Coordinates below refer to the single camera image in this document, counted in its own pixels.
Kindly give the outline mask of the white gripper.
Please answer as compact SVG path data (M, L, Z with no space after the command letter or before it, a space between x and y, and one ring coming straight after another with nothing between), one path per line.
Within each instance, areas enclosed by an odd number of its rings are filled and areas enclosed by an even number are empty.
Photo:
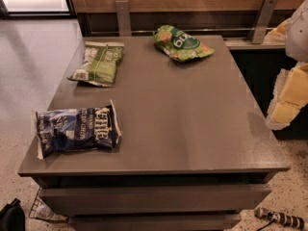
M282 68L276 77L266 118L271 130L289 126L308 104L308 0L264 38L264 43L284 42L286 54L298 63L291 70Z

